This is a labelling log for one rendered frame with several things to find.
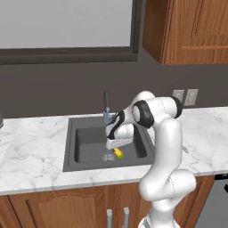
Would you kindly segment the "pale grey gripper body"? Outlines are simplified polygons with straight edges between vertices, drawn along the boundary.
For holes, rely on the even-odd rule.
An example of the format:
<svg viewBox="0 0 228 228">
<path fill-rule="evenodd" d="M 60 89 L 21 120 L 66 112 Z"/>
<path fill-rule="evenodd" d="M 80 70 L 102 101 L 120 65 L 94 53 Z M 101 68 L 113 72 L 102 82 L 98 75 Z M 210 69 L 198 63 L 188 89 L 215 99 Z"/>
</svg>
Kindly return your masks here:
<svg viewBox="0 0 228 228">
<path fill-rule="evenodd" d="M 111 137 L 108 137 L 107 142 L 106 142 L 106 148 L 107 149 L 118 148 L 121 146 L 128 145 L 132 141 L 133 141 L 132 137 L 130 137 L 130 138 L 111 138 Z"/>
</svg>

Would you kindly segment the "yellow corn cob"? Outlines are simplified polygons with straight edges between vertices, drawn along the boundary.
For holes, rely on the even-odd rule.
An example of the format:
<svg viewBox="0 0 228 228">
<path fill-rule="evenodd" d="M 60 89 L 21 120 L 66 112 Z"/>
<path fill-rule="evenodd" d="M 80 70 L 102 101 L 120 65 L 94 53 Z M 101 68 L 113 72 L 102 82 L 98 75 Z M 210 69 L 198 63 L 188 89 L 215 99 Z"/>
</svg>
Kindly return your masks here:
<svg viewBox="0 0 228 228">
<path fill-rule="evenodd" d="M 118 158 L 121 159 L 123 157 L 123 151 L 119 148 L 114 148 L 114 155 Z"/>
</svg>

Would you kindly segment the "dark grey sink basin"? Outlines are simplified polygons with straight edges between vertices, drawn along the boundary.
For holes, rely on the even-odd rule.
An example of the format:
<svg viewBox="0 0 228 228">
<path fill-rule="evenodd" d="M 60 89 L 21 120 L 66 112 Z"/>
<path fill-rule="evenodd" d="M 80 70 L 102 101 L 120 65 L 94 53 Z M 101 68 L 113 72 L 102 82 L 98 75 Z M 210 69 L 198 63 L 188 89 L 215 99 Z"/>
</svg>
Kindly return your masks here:
<svg viewBox="0 0 228 228">
<path fill-rule="evenodd" d="M 105 161 L 108 154 L 103 117 L 70 118 L 66 139 L 64 172 L 151 165 L 154 145 L 146 129 L 134 127 L 134 139 L 120 147 L 123 157 Z"/>
</svg>

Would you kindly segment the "dark grey sink faucet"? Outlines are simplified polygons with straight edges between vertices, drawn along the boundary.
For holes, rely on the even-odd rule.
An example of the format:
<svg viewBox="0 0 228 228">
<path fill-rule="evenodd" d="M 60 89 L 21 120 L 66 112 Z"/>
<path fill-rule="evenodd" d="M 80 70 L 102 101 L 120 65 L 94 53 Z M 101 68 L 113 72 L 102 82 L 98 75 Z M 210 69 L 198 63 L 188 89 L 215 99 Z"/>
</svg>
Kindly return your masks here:
<svg viewBox="0 0 228 228">
<path fill-rule="evenodd" d="M 105 123 L 105 117 L 104 117 L 105 114 L 104 114 L 104 111 L 105 111 L 106 107 L 109 107 L 110 106 L 110 100 L 109 100 L 109 95 L 108 95 L 108 92 L 107 91 L 104 92 L 103 98 L 104 98 L 103 118 L 104 118 L 104 123 Z"/>
</svg>

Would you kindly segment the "blue water stream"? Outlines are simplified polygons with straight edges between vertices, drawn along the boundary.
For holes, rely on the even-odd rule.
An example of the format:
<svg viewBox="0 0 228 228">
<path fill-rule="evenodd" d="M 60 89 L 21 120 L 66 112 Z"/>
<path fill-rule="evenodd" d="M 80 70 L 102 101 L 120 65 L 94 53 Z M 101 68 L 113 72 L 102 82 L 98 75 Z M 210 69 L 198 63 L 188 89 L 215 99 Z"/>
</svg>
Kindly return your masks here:
<svg viewBox="0 0 228 228">
<path fill-rule="evenodd" d="M 105 125 L 107 126 L 109 124 L 109 113 L 110 113 L 110 107 L 106 107 L 104 114 L 105 114 Z M 110 157 L 110 151 L 107 149 L 106 153 L 106 160 L 108 161 Z"/>
</svg>

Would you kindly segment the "grey dishwasher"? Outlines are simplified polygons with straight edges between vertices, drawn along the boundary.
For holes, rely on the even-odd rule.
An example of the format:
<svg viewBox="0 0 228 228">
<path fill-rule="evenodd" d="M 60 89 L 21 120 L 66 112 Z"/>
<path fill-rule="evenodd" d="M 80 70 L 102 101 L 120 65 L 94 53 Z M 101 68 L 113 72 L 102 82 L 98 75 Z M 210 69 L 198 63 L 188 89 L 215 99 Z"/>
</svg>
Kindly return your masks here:
<svg viewBox="0 0 228 228">
<path fill-rule="evenodd" d="M 228 174 L 215 176 L 195 228 L 228 228 Z"/>
</svg>

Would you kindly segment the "dark framed window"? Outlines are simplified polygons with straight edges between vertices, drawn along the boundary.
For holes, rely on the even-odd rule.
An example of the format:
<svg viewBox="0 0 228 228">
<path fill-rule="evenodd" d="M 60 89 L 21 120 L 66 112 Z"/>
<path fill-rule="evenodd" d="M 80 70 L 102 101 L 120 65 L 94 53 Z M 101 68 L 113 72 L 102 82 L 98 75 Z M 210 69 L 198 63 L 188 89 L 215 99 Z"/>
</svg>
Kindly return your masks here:
<svg viewBox="0 0 228 228">
<path fill-rule="evenodd" d="M 0 65 L 136 61 L 143 0 L 0 0 Z"/>
</svg>

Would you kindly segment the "small white wall outlet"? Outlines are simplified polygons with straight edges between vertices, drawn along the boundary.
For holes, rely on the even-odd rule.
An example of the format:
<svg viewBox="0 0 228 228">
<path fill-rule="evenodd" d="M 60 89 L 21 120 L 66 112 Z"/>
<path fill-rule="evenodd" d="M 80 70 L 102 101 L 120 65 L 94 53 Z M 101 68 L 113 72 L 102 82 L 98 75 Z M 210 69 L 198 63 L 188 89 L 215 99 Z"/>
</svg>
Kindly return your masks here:
<svg viewBox="0 0 228 228">
<path fill-rule="evenodd" d="M 176 97 L 177 99 L 179 99 L 180 102 L 183 101 L 183 95 L 184 95 L 184 90 L 174 90 L 173 91 L 173 96 Z"/>
</svg>

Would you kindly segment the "large white wall outlet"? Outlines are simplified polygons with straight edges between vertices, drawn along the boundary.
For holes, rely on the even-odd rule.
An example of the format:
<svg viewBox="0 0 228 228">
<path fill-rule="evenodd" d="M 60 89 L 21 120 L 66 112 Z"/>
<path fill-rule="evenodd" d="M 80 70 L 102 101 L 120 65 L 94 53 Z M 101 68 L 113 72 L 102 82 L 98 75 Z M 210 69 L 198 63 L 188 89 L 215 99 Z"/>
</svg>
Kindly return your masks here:
<svg viewBox="0 0 228 228">
<path fill-rule="evenodd" d="M 185 97 L 185 102 L 184 102 L 185 106 L 194 106 L 195 105 L 198 91 L 199 91 L 198 89 L 189 89 L 187 91 L 187 94 Z"/>
</svg>

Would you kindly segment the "wooden wall cupboard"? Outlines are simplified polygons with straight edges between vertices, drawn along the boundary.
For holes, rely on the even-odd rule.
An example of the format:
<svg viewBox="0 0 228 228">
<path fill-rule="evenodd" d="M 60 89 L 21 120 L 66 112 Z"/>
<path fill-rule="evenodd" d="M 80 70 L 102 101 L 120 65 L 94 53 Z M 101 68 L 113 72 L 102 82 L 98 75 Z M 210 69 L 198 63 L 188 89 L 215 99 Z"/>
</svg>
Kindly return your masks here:
<svg viewBox="0 0 228 228">
<path fill-rule="evenodd" d="M 228 63 L 228 0 L 146 0 L 142 47 L 161 65 Z"/>
</svg>

